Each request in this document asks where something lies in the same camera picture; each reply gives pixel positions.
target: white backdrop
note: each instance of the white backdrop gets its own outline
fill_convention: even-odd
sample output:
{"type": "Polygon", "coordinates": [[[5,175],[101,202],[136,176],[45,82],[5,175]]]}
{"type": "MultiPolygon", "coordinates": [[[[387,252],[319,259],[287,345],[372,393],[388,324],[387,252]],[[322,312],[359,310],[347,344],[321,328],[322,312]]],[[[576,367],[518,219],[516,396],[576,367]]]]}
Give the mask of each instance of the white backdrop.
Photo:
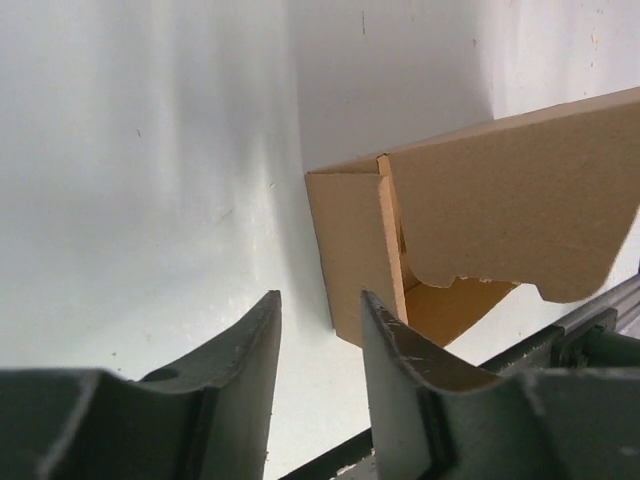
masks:
{"type": "MultiPolygon", "coordinates": [[[[0,364],[137,378],[281,289],[278,478],[368,423],[303,171],[640,85],[639,18],[634,0],[5,0],[0,364]]],[[[608,284],[639,257],[636,227],[608,284]]],[[[452,350],[482,361],[568,308],[521,288],[452,350]]]]}

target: brown cardboard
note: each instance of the brown cardboard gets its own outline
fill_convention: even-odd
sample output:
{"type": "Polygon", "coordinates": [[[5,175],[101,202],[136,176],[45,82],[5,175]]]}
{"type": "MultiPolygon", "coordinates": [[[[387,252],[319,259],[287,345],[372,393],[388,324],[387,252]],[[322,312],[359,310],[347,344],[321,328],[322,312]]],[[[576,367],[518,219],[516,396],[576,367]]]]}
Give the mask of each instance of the brown cardboard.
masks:
{"type": "Polygon", "coordinates": [[[640,88],[311,172],[307,185],[338,335],[359,344],[366,288],[446,345],[518,283],[560,303],[604,283],[640,204],[640,88]]]}

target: cardboard box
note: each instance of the cardboard box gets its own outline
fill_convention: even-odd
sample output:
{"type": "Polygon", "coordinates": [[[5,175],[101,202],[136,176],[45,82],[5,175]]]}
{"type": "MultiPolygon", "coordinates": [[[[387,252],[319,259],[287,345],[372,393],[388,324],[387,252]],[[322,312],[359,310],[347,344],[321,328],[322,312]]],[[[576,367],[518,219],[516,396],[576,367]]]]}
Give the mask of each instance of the cardboard box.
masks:
{"type": "Polygon", "coordinates": [[[447,345],[515,286],[604,283],[640,205],[640,88],[495,120],[306,175],[337,334],[360,292],[447,345]]]}

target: cardboard flap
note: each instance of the cardboard flap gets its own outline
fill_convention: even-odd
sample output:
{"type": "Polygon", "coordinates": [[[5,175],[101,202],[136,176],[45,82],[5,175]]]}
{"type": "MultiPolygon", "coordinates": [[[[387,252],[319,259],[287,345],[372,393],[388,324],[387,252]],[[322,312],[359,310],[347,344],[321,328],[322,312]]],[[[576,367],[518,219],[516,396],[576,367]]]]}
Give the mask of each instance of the cardboard flap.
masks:
{"type": "Polygon", "coordinates": [[[567,303],[605,282],[640,204],[640,89],[390,152],[409,264],[536,285],[567,303]]]}
{"type": "Polygon", "coordinates": [[[362,344],[362,290],[406,322],[389,178],[312,173],[306,182],[337,334],[362,344]]]}

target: white wall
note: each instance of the white wall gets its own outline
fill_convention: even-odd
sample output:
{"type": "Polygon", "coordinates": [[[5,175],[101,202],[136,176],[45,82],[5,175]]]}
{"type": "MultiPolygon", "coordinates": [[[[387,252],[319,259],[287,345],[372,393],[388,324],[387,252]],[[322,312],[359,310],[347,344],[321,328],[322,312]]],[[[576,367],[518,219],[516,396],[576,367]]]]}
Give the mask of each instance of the white wall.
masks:
{"type": "Polygon", "coordinates": [[[281,289],[266,478],[368,421],[329,328],[287,21],[280,0],[0,6],[0,364],[138,378],[281,289]]]}
{"type": "MultiPolygon", "coordinates": [[[[639,13],[634,0],[5,0],[0,364],[136,378],[279,288],[278,478],[368,422],[360,352],[328,327],[301,158],[638,85],[639,13]]],[[[634,232],[611,282],[637,266],[634,232]]],[[[479,361],[566,309],[523,295],[453,349],[479,361]]]]}

